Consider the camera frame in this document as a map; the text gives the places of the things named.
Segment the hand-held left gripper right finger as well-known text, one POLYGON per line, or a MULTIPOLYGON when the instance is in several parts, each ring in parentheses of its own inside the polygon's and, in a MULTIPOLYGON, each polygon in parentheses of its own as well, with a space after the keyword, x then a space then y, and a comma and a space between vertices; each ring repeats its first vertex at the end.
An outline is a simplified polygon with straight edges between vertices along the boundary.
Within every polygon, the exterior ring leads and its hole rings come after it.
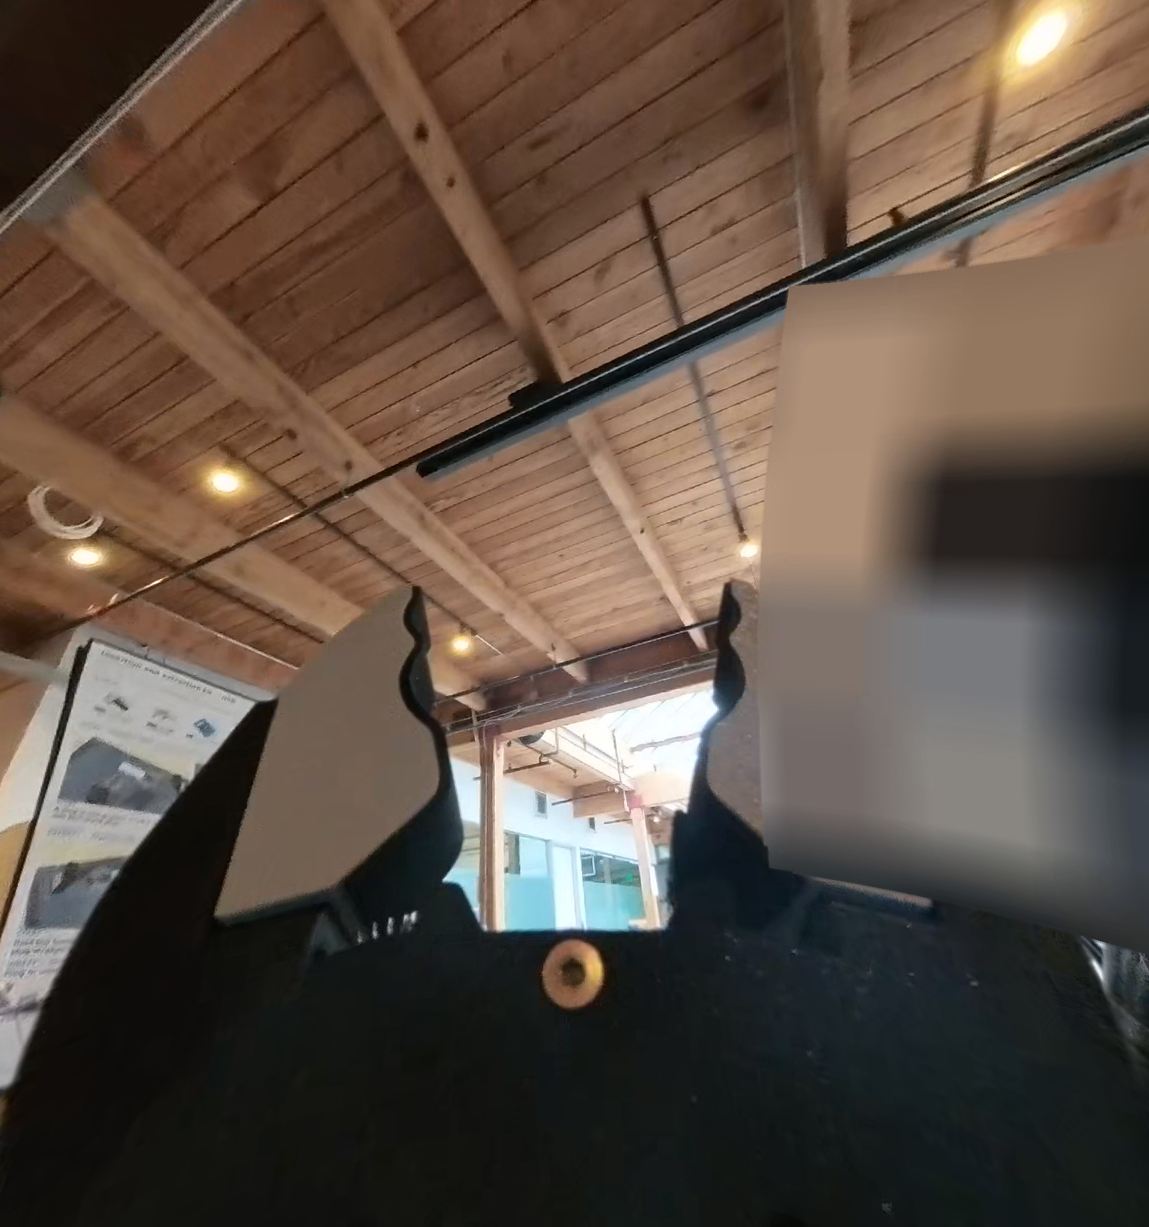
POLYGON ((689 782, 689 804, 673 822, 673 900, 754 904, 771 873, 763 814, 763 755, 757 665, 758 592, 744 580, 721 591, 714 626, 707 720, 689 782))

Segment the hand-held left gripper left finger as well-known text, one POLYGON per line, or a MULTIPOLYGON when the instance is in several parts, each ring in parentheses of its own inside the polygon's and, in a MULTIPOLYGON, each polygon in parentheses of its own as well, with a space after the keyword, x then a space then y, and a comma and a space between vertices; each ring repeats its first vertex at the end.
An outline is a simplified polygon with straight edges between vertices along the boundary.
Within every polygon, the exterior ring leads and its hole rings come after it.
POLYGON ((279 695, 216 916, 312 904, 347 919, 420 916, 463 844, 434 706, 426 601, 391 592, 279 695))

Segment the wooden support post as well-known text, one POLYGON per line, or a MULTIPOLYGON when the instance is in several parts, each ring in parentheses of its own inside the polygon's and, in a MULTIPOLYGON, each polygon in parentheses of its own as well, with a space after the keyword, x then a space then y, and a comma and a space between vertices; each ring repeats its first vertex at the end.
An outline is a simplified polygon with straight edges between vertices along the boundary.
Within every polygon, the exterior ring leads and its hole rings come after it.
POLYGON ((506 928, 506 837, 504 781, 508 740, 498 723, 478 730, 480 850, 477 893, 480 919, 489 932, 506 928))

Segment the black ceiling track rail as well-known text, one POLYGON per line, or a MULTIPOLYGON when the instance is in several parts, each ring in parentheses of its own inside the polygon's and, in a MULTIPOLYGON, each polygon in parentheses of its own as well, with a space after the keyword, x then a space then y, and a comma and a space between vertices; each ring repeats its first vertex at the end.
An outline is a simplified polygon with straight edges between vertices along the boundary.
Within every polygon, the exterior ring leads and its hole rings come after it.
POLYGON ((671 371, 735 344, 777 323, 791 293, 803 286, 876 277, 904 267, 924 254, 974 238, 1019 211, 1088 179, 1107 175, 1119 165, 1149 153, 1149 102, 1038 157, 997 174, 904 222, 858 242, 799 272, 771 283, 720 309, 637 346, 614 360, 561 382, 537 381, 512 392, 509 408, 487 422, 462 431, 422 451, 340 487, 237 539, 179 571, 131 591, 101 614, 146 601, 159 589, 227 561, 252 545, 324 514, 411 470, 430 481, 455 473, 506 447, 573 422, 600 405, 643 387, 671 371))

